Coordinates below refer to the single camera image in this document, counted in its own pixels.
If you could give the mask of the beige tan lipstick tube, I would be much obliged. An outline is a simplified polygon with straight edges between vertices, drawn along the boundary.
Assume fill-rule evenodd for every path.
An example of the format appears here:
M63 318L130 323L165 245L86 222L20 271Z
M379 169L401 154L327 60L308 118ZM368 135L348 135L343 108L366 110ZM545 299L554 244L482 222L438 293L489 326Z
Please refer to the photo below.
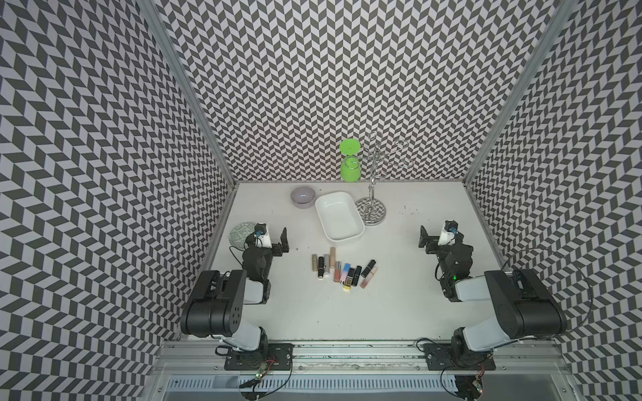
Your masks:
M336 269L336 248L331 247L329 254L329 267L331 269Z

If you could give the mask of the black lipstick silver band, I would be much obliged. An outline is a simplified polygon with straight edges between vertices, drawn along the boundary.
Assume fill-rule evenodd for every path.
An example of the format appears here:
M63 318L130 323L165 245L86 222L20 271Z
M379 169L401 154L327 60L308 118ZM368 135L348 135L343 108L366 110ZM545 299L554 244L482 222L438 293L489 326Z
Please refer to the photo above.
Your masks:
M361 272L361 277L366 278L375 266L376 266L376 260L371 260L366 265L366 268Z

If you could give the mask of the white plastic storage box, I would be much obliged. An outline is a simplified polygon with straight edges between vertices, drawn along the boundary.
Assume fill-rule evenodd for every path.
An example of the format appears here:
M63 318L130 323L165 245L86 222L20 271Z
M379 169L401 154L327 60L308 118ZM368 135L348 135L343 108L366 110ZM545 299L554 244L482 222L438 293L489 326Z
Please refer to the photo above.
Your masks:
M365 224L349 193L321 195L314 205L324 235L335 245L354 242L364 234Z

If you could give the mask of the pink lip gloss tube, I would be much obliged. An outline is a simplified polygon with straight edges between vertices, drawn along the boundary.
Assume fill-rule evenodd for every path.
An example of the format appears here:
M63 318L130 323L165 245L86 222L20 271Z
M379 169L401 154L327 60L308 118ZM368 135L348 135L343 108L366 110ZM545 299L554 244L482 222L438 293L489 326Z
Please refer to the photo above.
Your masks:
M364 280L361 282L360 287L366 288L377 272L378 272L378 267L373 267L372 269L370 269L366 277L364 278Z

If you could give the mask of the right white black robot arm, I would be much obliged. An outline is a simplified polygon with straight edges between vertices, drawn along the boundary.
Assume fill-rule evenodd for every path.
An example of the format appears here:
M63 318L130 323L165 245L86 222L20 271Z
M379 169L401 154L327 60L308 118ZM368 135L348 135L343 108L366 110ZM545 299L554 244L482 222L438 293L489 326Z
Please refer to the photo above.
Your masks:
M418 247L436 256L435 277L449 302L488 301L493 306L493 315L454 332L452 357L488 354L517 340L567 332L563 309L534 270L492 270L472 277L474 247L464 243L457 222L446 221L435 236L421 227Z

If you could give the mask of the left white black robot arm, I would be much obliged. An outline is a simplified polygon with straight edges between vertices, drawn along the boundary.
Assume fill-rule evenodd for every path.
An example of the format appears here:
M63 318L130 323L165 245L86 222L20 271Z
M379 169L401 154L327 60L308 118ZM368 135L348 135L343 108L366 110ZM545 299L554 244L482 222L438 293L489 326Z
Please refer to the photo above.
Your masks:
M274 258L290 250L288 231L273 242L265 223L232 230L230 251L239 269L202 272L185 305L180 326L183 334L199 339L217 339L224 349L239 354L267 356L265 330L242 317L243 308L266 304L271 294Z

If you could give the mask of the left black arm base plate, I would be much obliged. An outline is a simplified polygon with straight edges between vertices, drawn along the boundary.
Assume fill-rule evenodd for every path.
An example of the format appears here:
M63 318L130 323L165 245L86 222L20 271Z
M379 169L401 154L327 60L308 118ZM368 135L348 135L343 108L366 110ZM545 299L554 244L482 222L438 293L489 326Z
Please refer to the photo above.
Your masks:
M225 357L226 371L257 372L262 363L270 371L288 371L292 368L294 345L289 343L269 344L256 351L230 351Z

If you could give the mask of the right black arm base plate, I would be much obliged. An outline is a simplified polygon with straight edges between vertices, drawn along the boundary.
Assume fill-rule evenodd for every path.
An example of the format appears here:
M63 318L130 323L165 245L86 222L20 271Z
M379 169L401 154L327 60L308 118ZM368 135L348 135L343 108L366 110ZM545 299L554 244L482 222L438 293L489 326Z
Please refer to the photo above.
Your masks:
M473 370L494 371L497 369L493 354L490 352L473 352L466 348L452 350L444 344L421 344L430 371Z

